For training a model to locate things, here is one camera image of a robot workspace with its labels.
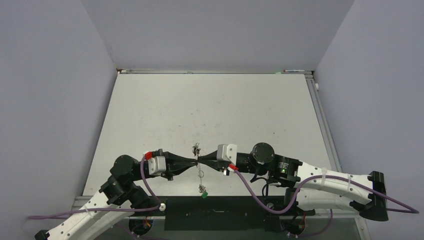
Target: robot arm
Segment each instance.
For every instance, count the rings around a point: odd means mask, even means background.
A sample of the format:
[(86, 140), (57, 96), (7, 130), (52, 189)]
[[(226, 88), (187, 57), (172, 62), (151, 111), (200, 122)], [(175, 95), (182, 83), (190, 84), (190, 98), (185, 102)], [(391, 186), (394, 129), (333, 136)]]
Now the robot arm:
[[(371, 192), (337, 179), (326, 179), (325, 176), (339, 176), (355, 181), (385, 193), (383, 174), (372, 172), (370, 175), (351, 175), (326, 170), (309, 165), (297, 159), (277, 155), (267, 143), (258, 143), (250, 153), (237, 152), (234, 144), (222, 144), (218, 150), (197, 159), (185, 158), (162, 149), (148, 152), (143, 172), (146, 179), (163, 177), (169, 181), (187, 169), (198, 164), (204, 164), (228, 176), (238, 170), (240, 173), (254, 174), (251, 182), (257, 176), (267, 174), (269, 184), (284, 187), (286, 193), (284, 204), (293, 198), (293, 192), (300, 182), (311, 176), (321, 176), (307, 182), (296, 198), (293, 208), (301, 211), (313, 209), (342, 209), (359, 214), (367, 219), (387, 221), (386, 201), (374, 196)], [(90, 201), (81, 208), (81, 213), (73, 214), (59, 226), (35, 235), (36, 240), (92, 240), (119, 220), (132, 215), (135, 211), (107, 212), (85, 211), (85, 209), (146, 209), (158, 206), (146, 192), (134, 184), (141, 180), (141, 163), (136, 159), (122, 155), (118, 157), (110, 169), (111, 176), (103, 184)]]

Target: purple cable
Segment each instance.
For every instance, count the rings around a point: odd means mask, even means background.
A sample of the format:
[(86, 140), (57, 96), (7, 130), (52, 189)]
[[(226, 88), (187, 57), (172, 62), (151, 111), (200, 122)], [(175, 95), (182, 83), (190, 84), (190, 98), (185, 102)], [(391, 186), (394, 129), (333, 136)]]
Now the purple cable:
[[(144, 185), (146, 186), (147, 190), (149, 191), (149, 193), (160, 203), (161, 201), (159, 200), (159, 198), (153, 193), (152, 189), (150, 188), (149, 184), (146, 181), (146, 176), (145, 173), (143, 171), (143, 165), (145, 162), (145, 157), (143, 156), (142, 160), (141, 160), (141, 164), (140, 164), (140, 170), (141, 170), (141, 178), (143, 179)], [(66, 211), (66, 212), (61, 212), (61, 213), (57, 213), (57, 214), (53, 214), (53, 215), (47, 215), (47, 216), (29, 216), (28, 219), (33, 219), (33, 220), (43, 220), (43, 219), (63, 219), (63, 218), (58, 218), (60, 216), (64, 216), (64, 215), (71, 215), (71, 214), (80, 214), (80, 213), (85, 213), (86, 211), (104, 211), (104, 212), (150, 212), (150, 211), (154, 211), (154, 210), (158, 210), (159, 209), (159, 205), (158, 206), (154, 206), (154, 207), (149, 207), (149, 208), (143, 208), (143, 209), (120, 209), (120, 208), (88, 208), (87, 210), (82, 209), (82, 210), (74, 210), (74, 211)]]
[[(286, 208), (284, 208), (283, 210), (276, 211), (276, 210), (273, 210), (273, 209), (268, 208), (267, 206), (265, 206), (265, 205), (261, 202), (261, 200), (259, 200), (259, 198), (255, 195), (255, 193), (253, 192), (253, 190), (252, 190), (252, 189), (251, 189), (251, 187), (249, 186), (249, 184), (248, 184), (248, 182), (246, 181), (246, 179), (242, 176), (242, 174), (241, 174), (239, 171), (237, 171), (237, 170), (236, 170), (236, 171), (235, 171), (235, 173), (236, 173), (236, 174), (240, 177), (241, 181), (243, 181), (243, 183), (244, 183), (244, 185), (246, 186), (247, 190), (250, 192), (250, 194), (252, 195), (252, 197), (254, 198), (254, 200), (255, 200), (255, 201), (259, 204), (259, 206), (261, 206), (263, 209), (265, 209), (265, 210), (266, 210), (266, 211), (268, 211), (269, 213), (277, 214), (277, 215), (284, 214), (285, 212), (287, 212), (287, 211), (288, 211), (288, 210), (292, 207), (292, 205), (295, 203), (296, 196), (298, 195), (299, 191), (301, 190), (301, 188), (303, 187), (303, 185), (304, 185), (306, 182), (309, 182), (309, 181), (314, 180), (314, 179), (320, 179), (320, 178), (322, 178), (322, 177), (323, 177), (322, 175), (316, 175), (316, 176), (308, 177), (308, 178), (306, 178), (305, 180), (303, 180), (303, 181), (299, 184), (299, 186), (296, 188), (296, 191), (294, 191), (294, 195), (293, 195), (293, 197), (291, 198), (290, 202), (288, 203), (287, 207), (286, 207)], [(327, 176), (325, 176), (325, 177), (326, 177), (326, 178), (328, 178), (328, 179), (337, 179), (337, 180), (341, 180), (341, 181), (344, 181), (344, 182), (349, 182), (349, 180), (348, 180), (348, 179), (346, 179), (346, 178), (344, 178), (344, 177), (340, 177), (340, 176), (331, 176), (331, 175), (327, 175)], [(391, 202), (393, 202), (393, 203), (395, 203), (395, 204), (398, 204), (398, 205), (400, 205), (400, 206), (402, 206), (402, 207), (404, 207), (404, 208), (408, 209), (408, 210), (402, 210), (402, 209), (387, 208), (387, 211), (399, 212), (399, 213), (408, 213), (408, 214), (419, 214), (419, 213), (420, 213), (420, 212), (419, 212), (418, 210), (416, 210), (415, 208), (413, 208), (413, 207), (411, 207), (411, 206), (408, 206), (408, 205), (406, 205), (405, 203), (402, 203), (402, 202), (400, 202), (400, 201), (398, 201), (398, 200), (396, 200), (396, 199), (393, 199), (393, 198), (391, 198), (391, 197), (389, 197), (389, 196), (387, 196), (387, 195), (385, 195), (385, 194), (383, 194), (383, 193), (381, 193), (381, 192), (378, 192), (378, 191), (376, 191), (376, 190), (374, 190), (374, 189), (371, 189), (371, 188), (369, 188), (369, 187), (367, 187), (367, 186), (364, 186), (364, 185), (362, 185), (362, 184), (360, 184), (360, 183), (358, 183), (358, 182), (350, 181), (350, 183), (351, 183), (352, 185), (358, 186), (358, 187), (360, 187), (360, 188), (362, 188), (362, 189), (364, 189), (364, 190), (367, 190), (367, 191), (369, 191), (369, 192), (371, 192), (371, 193), (373, 193), (373, 194), (375, 194), (375, 195), (377, 195), (377, 196), (379, 196), (379, 197), (382, 197), (382, 198), (384, 198), (384, 199), (387, 199), (387, 200), (389, 200), (389, 201), (391, 201)]]
[(156, 201), (160, 205), (161, 204), (161, 200), (159, 200), (159, 198), (155, 195), (155, 193), (152, 191), (152, 189), (150, 188), (149, 184), (147, 183), (146, 176), (145, 176), (145, 170), (144, 170), (145, 161), (146, 161), (146, 156), (144, 155), (143, 158), (141, 159), (141, 163), (140, 163), (141, 179), (143, 179), (143, 183), (144, 183), (145, 187), (147, 188), (148, 192), (151, 194), (151, 196), (154, 199), (156, 199)]
[[(150, 212), (150, 211), (154, 211), (159, 209), (159, 206), (155, 206), (155, 207), (149, 207), (149, 208), (143, 208), (143, 209), (120, 209), (120, 208), (88, 208), (87, 210), (90, 212), (93, 211), (99, 211), (99, 212)], [(60, 216), (64, 216), (64, 215), (71, 215), (71, 214), (80, 214), (80, 213), (85, 213), (86, 210), (82, 209), (82, 210), (73, 210), (73, 211), (66, 211), (66, 212), (61, 212), (61, 213), (56, 213), (53, 215), (46, 215), (46, 216), (29, 216), (28, 219), (33, 219), (33, 220), (42, 220), (42, 219), (62, 219), (62, 218), (57, 218)]]

